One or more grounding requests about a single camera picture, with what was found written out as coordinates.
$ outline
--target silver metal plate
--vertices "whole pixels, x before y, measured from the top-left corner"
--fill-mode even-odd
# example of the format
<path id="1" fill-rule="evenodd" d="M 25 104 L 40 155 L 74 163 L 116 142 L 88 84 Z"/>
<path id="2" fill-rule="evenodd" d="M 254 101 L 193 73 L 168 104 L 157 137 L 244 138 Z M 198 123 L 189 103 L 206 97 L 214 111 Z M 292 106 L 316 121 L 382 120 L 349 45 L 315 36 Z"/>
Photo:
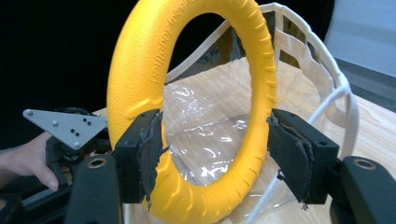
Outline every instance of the silver metal plate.
<path id="1" fill-rule="evenodd" d="M 26 109 L 23 116 L 74 150 L 82 148 L 107 126 L 105 118 L 88 115 Z"/>

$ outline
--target yellow rubber ring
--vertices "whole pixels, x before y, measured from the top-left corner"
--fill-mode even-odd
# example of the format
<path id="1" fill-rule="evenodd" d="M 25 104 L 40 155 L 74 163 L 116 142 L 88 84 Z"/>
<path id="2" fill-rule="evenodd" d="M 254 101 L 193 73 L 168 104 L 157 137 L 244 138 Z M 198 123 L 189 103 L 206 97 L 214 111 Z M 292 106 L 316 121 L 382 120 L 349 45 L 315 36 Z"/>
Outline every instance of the yellow rubber ring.
<path id="1" fill-rule="evenodd" d="M 165 76 L 177 38 L 204 13 L 228 20 L 242 40 L 251 74 L 249 125 L 230 169 L 211 185 L 190 184 L 169 152 L 161 156 L 149 211 L 167 223 L 214 223 L 242 202 L 262 167 L 265 120 L 276 104 L 271 36 L 254 0 L 140 0 L 122 29 L 110 69 L 107 110 L 113 148 L 140 113 L 163 109 Z"/>

